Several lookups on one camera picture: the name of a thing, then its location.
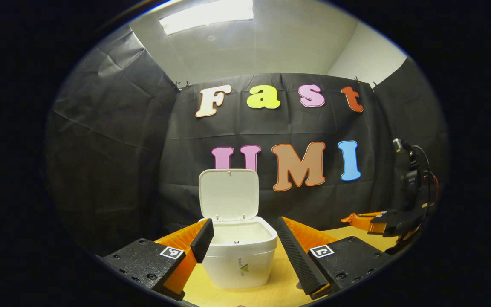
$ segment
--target white plastic container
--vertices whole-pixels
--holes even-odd
[[[257,216],[257,173],[251,169],[203,171],[199,176],[199,200],[202,220],[213,220],[213,239],[202,263],[213,284],[221,289],[266,284],[278,233]]]

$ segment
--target yellow table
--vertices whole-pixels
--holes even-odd
[[[354,235],[373,247],[384,251],[395,245],[397,237],[367,235],[366,231],[352,226],[324,231],[337,239]],[[185,301],[200,307],[298,307],[312,302],[309,295],[296,287],[298,277],[285,249],[278,238],[274,264],[267,284],[262,287],[238,290],[216,288],[202,264],[197,264],[185,285]]]

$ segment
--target open lid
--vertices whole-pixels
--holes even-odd
[[[251,169],[207,169],[198,178],[200,209],[213,221],[249,220],[259,212],[259,175]]]

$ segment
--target word fast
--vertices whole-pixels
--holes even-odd
[[[213,104],[220,107],[225,99],[225,94],[230,94],[230,92],[232,92],[232,87],[228,84],[201,90],[202,100],[200,108],[196,112],[196,117],[215,115],[217,110],[213,107]],[[251,96],[247,98],[247,105],[253,109],[262,107],[276,109],[280,106],[278,91],[271,85],[254,86],[249,90],[249,93]],[[357,103],[359,94],[354,92],[350,86],[341,89],[341,93],[346,95],[348,105],[353,111],[363,111],[363,106]],[[325,97],[323,97],[321,89],[317,85],[302,85],[298,88],[298,94],[302,97],[300,103],[305,107],[321,107],[325,104]]]
[[[340,142],[338,148],[344,158],[344,173],[341,175],[341,179],[351,181],[361,177],[361,173],[357,169],[357,142]],[[292,183],[289,182],[289,175],[291,175],[297,187],[300,187],[302,183],[306,186],[316,186],[324,183],[323,150],[325,150],[325,143],[311,142],[306,148],[304,157],[300,159],[291,144],[274,146],[271,151],[278,158],[278,182],[273,187],[274,191],[282,192],[292,188]],[[257,154],[261,152],[261,146],[242,146],[240,152],[245,156],[245,167],[257,171]],[[215,168],[230,169],[230,156],[232,154],[234,154],[234,148],[232,147],[213,148],[212,155],[215,157]]]

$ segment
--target black cable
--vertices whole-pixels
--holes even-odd
[[[429,167],[429,159],[427,159],[427,155],[425,154],[425,151],[423,151],[423,149],[418,145],[412,145],[412,147],[418,148],[422,152],[423,156],[425,157],[425,163],[427,163],[427,174],[429,175],[431,173],[431,168]],[[431,197],[431,178],[428,176],[427,179],[427,206],[428,207],[429,207],[430,197]]]

